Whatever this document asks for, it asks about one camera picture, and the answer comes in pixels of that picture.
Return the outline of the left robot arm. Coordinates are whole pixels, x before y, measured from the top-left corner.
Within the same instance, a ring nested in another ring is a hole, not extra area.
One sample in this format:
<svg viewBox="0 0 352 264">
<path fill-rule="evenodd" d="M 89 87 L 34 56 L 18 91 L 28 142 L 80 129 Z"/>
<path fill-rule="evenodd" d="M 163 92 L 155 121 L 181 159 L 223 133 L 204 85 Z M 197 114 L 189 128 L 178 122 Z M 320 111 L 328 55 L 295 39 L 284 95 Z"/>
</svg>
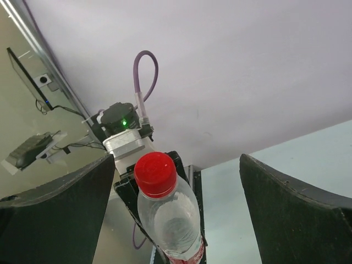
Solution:
<svg viewBox="0 0 352 264">
<path fill-rule="evenodd" d="M 133 232 L 135 232 L 136 227 L 139 227 L 140 231 L 146 236 L 146 239 L 153 243 L 149 263 L 171 263 L 144 231 L 137 211 L 139 191 L 134 179 L 133 170 L 138 158 L 154 150 L 151 140 L 153 133 L 152 126 L 146 125 L 143 127 L 140 125 L 138 113 L 131 103 L 115 103 L 107 110 L 99 111 L 91 119 L 93 121 L 93 133 L 104 144 L 107 152 L 113 154 L 115 167 L 120 175 L 120 181 L 113 184 L 113 191 L 111 191 L 110 198 L 120 198 L 135 222 Z M 200 263 L 207 263 L 206 247 L 208 243 L 205 238 L 200 169 L 193 165 L 183 167 L 182 159 L 177 151 L 167 152 L 167 155 L 173 160 L 178 175 L 188 182 L 197 198 L 200 211 L 201 235 L 204 245 L 204 253 Z"/>
</svg>

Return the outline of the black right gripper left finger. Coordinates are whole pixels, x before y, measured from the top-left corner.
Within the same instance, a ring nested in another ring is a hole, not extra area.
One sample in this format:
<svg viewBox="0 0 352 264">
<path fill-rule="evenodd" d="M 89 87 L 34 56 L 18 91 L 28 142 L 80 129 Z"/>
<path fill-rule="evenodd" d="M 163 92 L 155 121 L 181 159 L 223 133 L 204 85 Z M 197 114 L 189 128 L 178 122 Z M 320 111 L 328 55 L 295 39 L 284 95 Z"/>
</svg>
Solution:
<svg viewBox="0 0 352 264">
<path fill-rule="evenodd" d="M 106 155 L 1 199 L 1 263 L 92 263 L 114 178 Z"/>
</svg>

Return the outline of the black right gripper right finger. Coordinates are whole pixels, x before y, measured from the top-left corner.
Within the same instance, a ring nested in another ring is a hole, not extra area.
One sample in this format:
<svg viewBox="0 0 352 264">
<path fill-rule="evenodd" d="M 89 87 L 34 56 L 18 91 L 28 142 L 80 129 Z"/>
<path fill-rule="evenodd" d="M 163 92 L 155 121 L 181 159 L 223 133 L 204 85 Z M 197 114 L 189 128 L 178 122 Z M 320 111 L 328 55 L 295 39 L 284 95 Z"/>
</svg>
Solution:
<svg viewBox="0 0 352 264">
<path fill-rule="evenodd" d="M 245 154 L 239 173 L 262 263 L 351 263 L 351 198 Z"/>
</svg>

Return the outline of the red bottle cap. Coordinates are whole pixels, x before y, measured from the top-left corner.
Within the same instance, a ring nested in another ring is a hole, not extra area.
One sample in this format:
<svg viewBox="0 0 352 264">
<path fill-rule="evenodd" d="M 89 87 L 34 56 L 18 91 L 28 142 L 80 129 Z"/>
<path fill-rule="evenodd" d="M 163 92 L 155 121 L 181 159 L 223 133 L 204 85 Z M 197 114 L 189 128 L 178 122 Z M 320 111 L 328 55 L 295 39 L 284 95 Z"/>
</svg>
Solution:
<svg viewBox="0 0 352 264">
<path fill-rule="evenodd" d="M 173 160 L 166 153 L 150 152 L 135 164 L 134 178 L 143 194 L 159 199 L 172 192 L 178 175 Z"/>
</svg>

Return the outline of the red label water bottle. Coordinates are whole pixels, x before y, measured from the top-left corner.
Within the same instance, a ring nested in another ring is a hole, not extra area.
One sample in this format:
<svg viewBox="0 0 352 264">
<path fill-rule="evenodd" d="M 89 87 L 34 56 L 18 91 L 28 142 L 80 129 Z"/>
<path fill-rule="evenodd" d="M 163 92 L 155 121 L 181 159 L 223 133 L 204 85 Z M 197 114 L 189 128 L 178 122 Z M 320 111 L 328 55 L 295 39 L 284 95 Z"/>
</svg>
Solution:
<svg viewBox="0 0 352 264">
<path fill-rule="evenodd" d="M 205 246 L 200 211 L 189 184 L 178 177 L 170 194 L 159 199 L 139 192 L 137 209 L 141 225 L 170 263 L 200 263 Z"/>
</svg>

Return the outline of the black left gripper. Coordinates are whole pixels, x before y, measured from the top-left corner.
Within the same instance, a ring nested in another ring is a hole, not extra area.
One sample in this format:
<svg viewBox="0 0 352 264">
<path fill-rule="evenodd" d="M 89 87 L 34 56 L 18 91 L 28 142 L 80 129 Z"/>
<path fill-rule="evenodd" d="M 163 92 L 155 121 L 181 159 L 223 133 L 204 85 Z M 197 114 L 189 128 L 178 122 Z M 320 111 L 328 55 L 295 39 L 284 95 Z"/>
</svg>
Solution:
<svg viewBox="0 0 352 264">
<path fill-rule="evenodd" d="M 176 151 L 151 152 L 114 190 L 165 263 L 206 263 L 201 197 Z"/>
</svg>

